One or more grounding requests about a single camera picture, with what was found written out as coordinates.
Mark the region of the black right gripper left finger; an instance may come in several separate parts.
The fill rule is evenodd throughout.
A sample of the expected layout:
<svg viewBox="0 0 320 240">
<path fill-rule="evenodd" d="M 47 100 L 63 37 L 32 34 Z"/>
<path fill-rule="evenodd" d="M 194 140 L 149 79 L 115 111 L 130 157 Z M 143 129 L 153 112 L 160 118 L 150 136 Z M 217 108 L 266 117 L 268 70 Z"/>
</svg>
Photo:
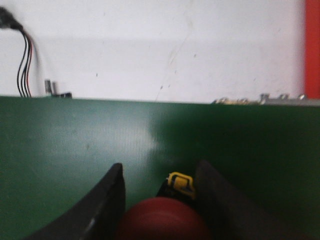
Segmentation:
<svg viewBox="0 0 320 240">
<path fill-rule="evenodd" d="M 126 209 L 123 165 L 115 163 L 80 201 L 26 240 L 111 240 Z"/>
</svg>

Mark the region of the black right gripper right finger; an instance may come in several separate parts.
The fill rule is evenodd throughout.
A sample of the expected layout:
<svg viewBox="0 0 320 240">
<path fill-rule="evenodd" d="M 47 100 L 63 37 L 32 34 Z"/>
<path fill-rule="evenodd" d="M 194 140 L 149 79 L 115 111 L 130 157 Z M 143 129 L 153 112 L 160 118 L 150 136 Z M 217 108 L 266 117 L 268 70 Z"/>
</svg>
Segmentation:
<svg viewBox="0 0 320 240">
<path fill-rule="evenodd" d="M 256 205 L 208 161 L 195 170 L 196 208 L 215 240 L 310 240 Z"/>
</svg>

